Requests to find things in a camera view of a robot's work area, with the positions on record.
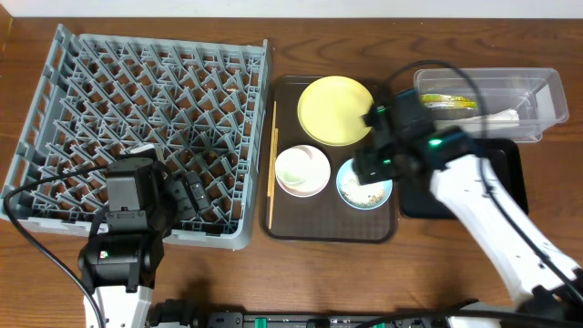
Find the light blue bowl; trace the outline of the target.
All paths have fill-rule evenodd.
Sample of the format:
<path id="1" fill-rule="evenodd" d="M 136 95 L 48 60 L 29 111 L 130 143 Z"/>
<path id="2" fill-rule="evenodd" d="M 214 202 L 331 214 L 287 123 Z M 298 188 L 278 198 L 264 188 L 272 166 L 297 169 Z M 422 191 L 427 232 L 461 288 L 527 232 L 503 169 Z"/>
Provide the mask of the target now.
<path id="1" fill-rule="evenodd" d="M 393 192 L 391 180 L 361 185 L 353 171 L 353 160 L 348 159 L 339 168 L 336 189 L 340 197 L 357 210 L 373 210 L 384 205 Z"/>

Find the rice and nut scraps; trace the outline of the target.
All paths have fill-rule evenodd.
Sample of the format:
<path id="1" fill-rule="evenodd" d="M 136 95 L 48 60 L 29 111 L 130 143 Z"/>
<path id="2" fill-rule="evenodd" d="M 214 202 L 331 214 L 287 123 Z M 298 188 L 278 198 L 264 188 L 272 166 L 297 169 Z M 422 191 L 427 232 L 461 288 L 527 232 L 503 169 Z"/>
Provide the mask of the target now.
<path id="1" fill-rule="evenodd" d="M 354 206 L 371 207 L 384 196 L 381 182 L 361 185 L 355 175 L 346 175 L 341 182 L 342 195 Z"/>

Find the white cup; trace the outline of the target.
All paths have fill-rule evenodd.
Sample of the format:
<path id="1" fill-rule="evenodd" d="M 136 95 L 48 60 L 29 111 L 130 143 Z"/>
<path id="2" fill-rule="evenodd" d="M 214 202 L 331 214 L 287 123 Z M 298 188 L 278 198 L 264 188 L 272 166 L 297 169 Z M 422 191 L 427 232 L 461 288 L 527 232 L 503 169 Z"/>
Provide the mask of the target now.
<path id="1" fill-rule="evenodd" d="M 297 186 L 308 178 L 311 158 L 303 149 L 286 149 L 275 161 L 276 177 L 287 186 Z"/>

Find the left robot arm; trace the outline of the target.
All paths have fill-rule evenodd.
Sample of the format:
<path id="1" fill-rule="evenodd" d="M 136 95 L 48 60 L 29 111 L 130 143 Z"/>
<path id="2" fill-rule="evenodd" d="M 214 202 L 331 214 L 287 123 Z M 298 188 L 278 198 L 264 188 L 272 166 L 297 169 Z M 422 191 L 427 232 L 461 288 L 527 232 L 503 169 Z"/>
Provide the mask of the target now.
<path id="1" fill-rule="evenodd" d="M 146 323 L 163 241 L 180 222 L 210 206 L 191 171 L 173 176 L 160 161 L 124 158 L 107 167 L 108 205 L 93 220 L 78 256 L 88 327 Z"/>

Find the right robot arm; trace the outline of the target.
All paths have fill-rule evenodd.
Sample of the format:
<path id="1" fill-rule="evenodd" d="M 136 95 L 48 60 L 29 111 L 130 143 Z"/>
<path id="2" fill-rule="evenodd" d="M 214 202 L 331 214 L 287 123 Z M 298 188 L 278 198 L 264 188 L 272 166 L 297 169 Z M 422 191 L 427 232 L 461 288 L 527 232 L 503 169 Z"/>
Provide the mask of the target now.
<path id="1" fill-rule="evenodd" d="M 581 267 L 523 212 L 473 138 L 436 129 L 413 89 L 380 92 L 363 122 L 373 144 L 354 154 L 361 183 L 404 181 L 431 193 L 484 251 L 520 312 L 582 320 Z"/>

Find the black tray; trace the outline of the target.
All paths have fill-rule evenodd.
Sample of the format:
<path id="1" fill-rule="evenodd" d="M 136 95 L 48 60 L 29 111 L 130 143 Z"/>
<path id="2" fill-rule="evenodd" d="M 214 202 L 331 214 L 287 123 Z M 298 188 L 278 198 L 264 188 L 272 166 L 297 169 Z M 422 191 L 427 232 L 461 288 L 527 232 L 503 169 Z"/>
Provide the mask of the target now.
<path id="1" fill-rule="evenodd" d="M 510 139 L 478 138 L 502 185 L 525 212 L 529 213 L 527 192 L 518 145 Z M 455 220 L 456 216 L 428 191 L 407 180 L 399 182 L 399 206 L 404 216 L 414 219 Z"/>

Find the yellow plate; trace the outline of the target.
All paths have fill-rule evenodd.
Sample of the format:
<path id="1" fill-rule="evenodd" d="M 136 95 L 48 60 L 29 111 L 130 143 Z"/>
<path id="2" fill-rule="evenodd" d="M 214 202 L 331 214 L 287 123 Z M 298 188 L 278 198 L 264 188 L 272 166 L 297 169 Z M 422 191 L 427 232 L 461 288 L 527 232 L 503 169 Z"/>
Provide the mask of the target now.
<path id="1" fill-rule="evenodd" d="M 297 115 L 309 137 L 327 146 L 343 147 L 370 132 L 363 115 L 372 104 L 371 92 L 360 82 L 342 76 L 322 77 L 302 91 Z"/>

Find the yellow snack wrapper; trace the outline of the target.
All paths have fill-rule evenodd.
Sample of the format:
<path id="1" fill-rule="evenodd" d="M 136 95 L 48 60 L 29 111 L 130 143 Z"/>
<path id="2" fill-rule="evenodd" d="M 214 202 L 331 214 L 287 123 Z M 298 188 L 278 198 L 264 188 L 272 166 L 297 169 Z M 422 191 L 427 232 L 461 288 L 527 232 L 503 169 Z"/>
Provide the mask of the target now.
<path id="1" fill-rule="evenodd" d="M 431 109 L 477 109 L 474 100 L 462 96 L 423 94 L 421 102 Z"/>

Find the brown serving tray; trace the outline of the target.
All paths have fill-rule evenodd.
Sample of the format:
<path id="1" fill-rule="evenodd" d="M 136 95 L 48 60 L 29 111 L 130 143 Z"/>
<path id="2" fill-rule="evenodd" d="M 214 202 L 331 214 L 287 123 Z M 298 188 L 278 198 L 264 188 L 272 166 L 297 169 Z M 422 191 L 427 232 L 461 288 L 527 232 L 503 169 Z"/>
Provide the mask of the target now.
<path id="1" fill-rule="evenodd" d="M 276 182 L 272 227 L 267 227 L 269 197 L 261 227 L 272 238 L 287 241 L 328 241 L 378 244 L 389 241 L 397 231 L 398 209 L 393 190 L 389 200 L 373 210 L 357 210 L 349 206 L 336 189 L 336 176 L 341 165 L 353 157 L 370 135 L 343 147 L 327 146 L 309 137 L 302 129 L 297 105 L 302 91 L 317 76 L 282 76 L 275 81 L 272 100 L 277 102 L 279 130 L 278 154 L 298 145 L 321 150 L 331 165 L 326 187 L 309 198 L 294 197 Z"/>

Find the wooden chopstick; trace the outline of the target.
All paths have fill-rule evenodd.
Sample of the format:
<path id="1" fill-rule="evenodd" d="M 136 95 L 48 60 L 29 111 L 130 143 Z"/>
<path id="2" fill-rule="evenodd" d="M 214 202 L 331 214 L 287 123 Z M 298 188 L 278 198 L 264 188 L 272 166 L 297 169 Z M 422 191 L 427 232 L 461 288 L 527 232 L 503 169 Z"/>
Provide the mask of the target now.
<path id="1" fill-rule="evenodd" d="M 272 195 L 269 198 L 269 212 L 268 212 L 268 220 L 267 220 L 267 227 L 268 227 L 269 230 L 272 227 L 275 184 L 276 184 L 276 173 L 275 173 L 275 162 L 274 162 L 273 188 L 272 188 Z"/>
<path id="2" fill-rule="evenodd" d="M 272 195 L 273 188 L 273 178 L 274 178 L 274 162 L 277 156 L 277 137 L 278 130 L 276 127 L 277 123 L 277 102 L 273 102 L 272 111 L 272 122 L 271 122 L 271 138 L 270 138 L 270 154 L 269 154 L 269 170 L 268 170 L 268 184 L 267 184 L 267 196 L 270 198 Z"/>

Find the grey plastic dish rack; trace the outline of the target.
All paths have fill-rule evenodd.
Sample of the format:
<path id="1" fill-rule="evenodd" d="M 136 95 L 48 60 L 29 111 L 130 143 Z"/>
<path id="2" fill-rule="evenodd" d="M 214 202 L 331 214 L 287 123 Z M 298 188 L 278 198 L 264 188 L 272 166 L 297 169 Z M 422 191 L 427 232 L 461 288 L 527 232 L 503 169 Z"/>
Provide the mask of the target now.
<path id="1" fill-rule="evenodd" d="M 169 243 L 230 250 L 251 239 L 271 80 L 258 46 L 128 36 L 52 41 L 1 195 L 29 231 L 87 236 L 107 206 L 99 167 L 154 146 L 198 174 L 206 210 L 179 209 Z"/>

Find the white paper napkin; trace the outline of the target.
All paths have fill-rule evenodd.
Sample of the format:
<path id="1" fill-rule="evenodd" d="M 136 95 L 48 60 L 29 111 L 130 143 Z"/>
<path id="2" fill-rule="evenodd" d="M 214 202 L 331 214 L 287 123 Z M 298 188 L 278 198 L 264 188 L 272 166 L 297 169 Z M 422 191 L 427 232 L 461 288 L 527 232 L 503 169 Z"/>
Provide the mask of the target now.
<path id="1" fill-rule="evenodd" d="M 453 120 L 436 120 L 435 126 L 438 129 L 460 127 L 468 134 L 479 135 L 483 130 L 483 121 L 486 122 L 488 131 L 504 128 L 515 128 L 519 126 L 519 115 L 514 109 L 506 109 L 495 114 L 476 116 L 472 118 L 460 118 Z"/>

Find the clear plastic bin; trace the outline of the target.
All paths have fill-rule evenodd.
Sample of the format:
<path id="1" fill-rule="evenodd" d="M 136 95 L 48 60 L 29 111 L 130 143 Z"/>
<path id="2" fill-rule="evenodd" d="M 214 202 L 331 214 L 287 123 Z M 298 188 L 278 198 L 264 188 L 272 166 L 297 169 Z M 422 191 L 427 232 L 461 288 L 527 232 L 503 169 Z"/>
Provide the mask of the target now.
<path id="1" fill-rule="evenodd" d="M 568 105 L 559 73 L 553 68 L 468 68 L 486 105 L 486 115 L 514 109 L 519 126 L 488 131 L 489 138 L 507 138 L 517 143 L 534 143 L 543 132 L 569 118 Z M 414 75 L 420 96 L 442 94 L 462 96 L 476 102 L 474 90 L 451 69 L 420 69 Z M 431 109 L 436 120 L 482 116 L 477 109 Z"/>

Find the black equipment rail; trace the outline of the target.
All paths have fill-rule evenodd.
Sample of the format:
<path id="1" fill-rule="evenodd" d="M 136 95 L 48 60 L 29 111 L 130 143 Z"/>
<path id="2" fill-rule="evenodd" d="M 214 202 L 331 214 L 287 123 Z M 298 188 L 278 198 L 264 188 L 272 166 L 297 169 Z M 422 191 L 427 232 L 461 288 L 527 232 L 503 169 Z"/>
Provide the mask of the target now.
<path id="1" fill-rule="evenodd" d="M 242 306 L 197 305 L 188 300 L 167 299 L 153 305 L 147 328 L 350 328 L 380 318 L 379 313 L 248 312 Z"/>

